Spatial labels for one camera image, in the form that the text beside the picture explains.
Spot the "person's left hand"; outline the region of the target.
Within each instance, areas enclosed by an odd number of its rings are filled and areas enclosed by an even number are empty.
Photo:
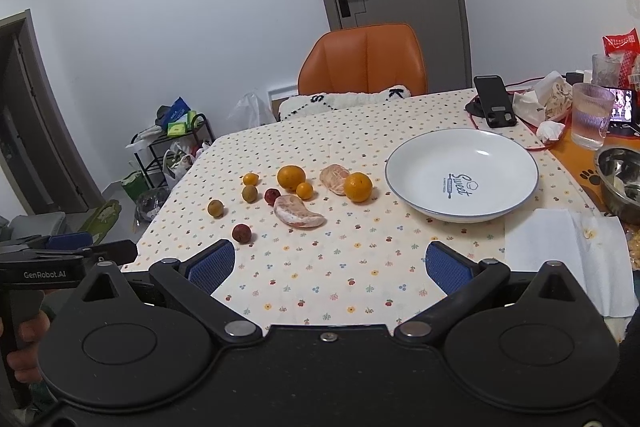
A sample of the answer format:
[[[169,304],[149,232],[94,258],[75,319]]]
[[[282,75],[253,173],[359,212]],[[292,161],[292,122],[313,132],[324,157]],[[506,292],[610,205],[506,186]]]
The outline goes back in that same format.
[[[38,349],[40,341],[49,329],[50,319],[42,310],[32,319],[18,326],[17,332],[25,343],[25,347],[9,353],[6,356],[6,361],[19,383],[37,384],[42,381],[37,362]]]

